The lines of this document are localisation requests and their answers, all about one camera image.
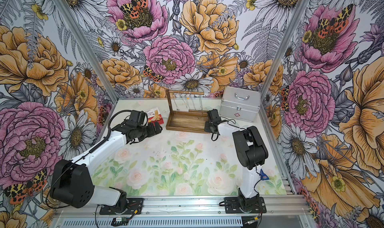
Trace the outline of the wooden jewelry display stand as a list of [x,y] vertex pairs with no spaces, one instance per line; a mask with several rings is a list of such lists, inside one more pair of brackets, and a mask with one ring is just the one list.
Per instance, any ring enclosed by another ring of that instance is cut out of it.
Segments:
[[198,91],[166,90],[170,114],[166,123],[168,131],[208,134],[205,132],[205,123],[208,121],[207,110],[189,109],[188,111],[173,110],[171,94],[204,95]]

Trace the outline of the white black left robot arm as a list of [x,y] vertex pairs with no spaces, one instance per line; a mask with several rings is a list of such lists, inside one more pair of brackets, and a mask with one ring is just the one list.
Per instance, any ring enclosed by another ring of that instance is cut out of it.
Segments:
[[144,111],[127,112],[129,117],[120,124],[114,127],[108,124],[107,135],[94,146],[69,161],[61,160],[55,165],[51,198],[67,207],[99,205],[115,214],[127,210],[127,193],[116,188],[95,186],[92,174],[106,158],[125,145],[138,144],[163,130],[158,122],[149,122]]

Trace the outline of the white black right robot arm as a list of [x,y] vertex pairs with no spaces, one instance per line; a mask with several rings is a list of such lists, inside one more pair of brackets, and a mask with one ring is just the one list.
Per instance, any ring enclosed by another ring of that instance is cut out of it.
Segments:
[[225,207],[227,214],[265,214],[266,204],[257,185],[262,180],[262,166],[269,157],[269,152],[259,130],[255,126],[240,128],[221,118],[216,109],[209,110],[207,115],[205,132],[217,137],[233,138],[237,158],[244,168],[238,196],[224,198],[219,205]]

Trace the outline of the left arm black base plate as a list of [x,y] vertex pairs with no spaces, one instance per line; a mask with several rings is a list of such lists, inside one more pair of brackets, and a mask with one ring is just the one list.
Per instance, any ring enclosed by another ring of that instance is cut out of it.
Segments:
[[115,206],[102,205],[100,215],[140,215],[143,208],[143,198],[126,198],[118,201]]

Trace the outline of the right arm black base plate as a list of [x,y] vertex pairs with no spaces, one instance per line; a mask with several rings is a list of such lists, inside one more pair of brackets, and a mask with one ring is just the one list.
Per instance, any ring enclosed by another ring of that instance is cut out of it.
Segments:
[[224,198],[224,208],[226,214],[265,214],[267,212],[266,203],[263,197]]

